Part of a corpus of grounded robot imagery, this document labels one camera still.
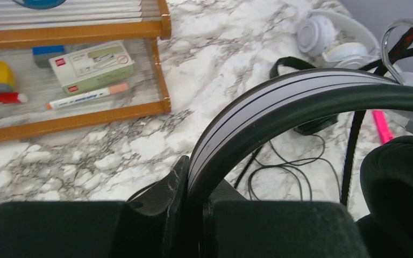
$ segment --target green and white box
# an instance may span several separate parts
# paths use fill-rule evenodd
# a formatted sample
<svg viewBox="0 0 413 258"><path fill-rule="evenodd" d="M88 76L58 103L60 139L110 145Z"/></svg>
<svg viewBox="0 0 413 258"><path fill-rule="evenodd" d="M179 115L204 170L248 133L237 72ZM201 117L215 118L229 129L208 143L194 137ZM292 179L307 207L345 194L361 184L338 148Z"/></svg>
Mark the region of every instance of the green and white box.
<svg viewBox="0 0 413 258"><path fill-rule="evenodd" d="M70 96L122 81L134 73L134 61L120 40L51 58L49 62Z"/></svg>

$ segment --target marble table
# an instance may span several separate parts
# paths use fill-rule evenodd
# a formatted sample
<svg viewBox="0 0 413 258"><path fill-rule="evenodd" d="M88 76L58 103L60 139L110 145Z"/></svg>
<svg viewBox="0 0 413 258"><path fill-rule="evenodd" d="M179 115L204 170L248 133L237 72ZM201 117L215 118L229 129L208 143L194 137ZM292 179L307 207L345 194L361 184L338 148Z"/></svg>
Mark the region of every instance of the marble table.
<svg viewBox="0 0 413 258"><path fill-rule="evenodd" d="M335 1L169 0L173 36L159 42L173 112L0 144L0 203L10 200L104 200L129 198L161 179L181 155L189 155L209 122L243 92L268 79L277 58L303 55L295 44L295 24L313 8L346 12ZM341 179L351 114L319 135ZM405 131L390 123L395 134ZM288 160L315 156L320 141L286 132L275 139ZM379 145L371 116L361 130L349 211L368 213L357 177L364 156ZM260 162L280 162L269 148ZM226 177L233 182L239 164ZM337 183L322 161L301 168L313 199L338 201ZM248 197L244 181L239 191ZM309 197L301 179L303 199ZM253 181L261 199L300 199L296 180L266 170Z"/></svg>

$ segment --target metal hook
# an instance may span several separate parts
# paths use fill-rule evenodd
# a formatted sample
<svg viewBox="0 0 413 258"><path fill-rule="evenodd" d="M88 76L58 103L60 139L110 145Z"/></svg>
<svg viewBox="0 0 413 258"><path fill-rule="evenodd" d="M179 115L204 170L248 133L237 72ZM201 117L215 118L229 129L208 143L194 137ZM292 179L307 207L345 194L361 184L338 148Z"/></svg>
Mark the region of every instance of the metal hook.
<svg viewBox="0 0 413 258"><path fill-rule="evenodd" d="M405 26L409 26L413 28L413 19L398 20L387 28L384 34L384 37L382 37L382 41L381 41L381 58L382 58L382 63L389 70L389 73L395 78L395 80L399 84L404 85L404 79L403 77L401 77L401 75L398 73L398 71L393 67L392 63L390 62L389 53L387 50L387 39L389 38L391 31L394 28L401 26L401 25L405 25Z"/></svg>

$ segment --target white headphones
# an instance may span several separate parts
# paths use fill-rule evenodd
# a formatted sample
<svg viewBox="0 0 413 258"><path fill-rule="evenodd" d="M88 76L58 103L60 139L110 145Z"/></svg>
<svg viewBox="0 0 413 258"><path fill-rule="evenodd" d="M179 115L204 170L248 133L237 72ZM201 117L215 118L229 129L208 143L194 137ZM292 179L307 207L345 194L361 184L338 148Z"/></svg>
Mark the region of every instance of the white headphones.
<svg viewBox="0 0 413 258"><path fill-rule="evenodd" d="M333 47L336 30L345 31L357 42ZM358 69L379 58L379 43L373 34L356 20L340 13L313 10L297 27L301 52L322 56L323 67Z"/></svg>

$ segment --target organizer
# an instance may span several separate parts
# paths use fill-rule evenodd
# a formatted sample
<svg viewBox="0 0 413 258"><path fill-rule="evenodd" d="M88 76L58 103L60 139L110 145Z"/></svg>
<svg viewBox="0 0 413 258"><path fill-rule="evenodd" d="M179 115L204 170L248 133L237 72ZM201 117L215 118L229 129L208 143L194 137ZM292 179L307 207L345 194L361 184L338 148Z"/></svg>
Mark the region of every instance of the organizer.
<svg viewBox="0 0 413 258"><path fill-rule="evenodd" d="M0 104L0 142L170 112L157 38L171 34L165 0L67 0L48 10L32 10L0 0L0 60L12 68L18 91L29 102ZM131 87L58 110L49 101L67 97L51 69L32 60L34 46L66 45L67 51L124 40L136 62Z"/></svg>

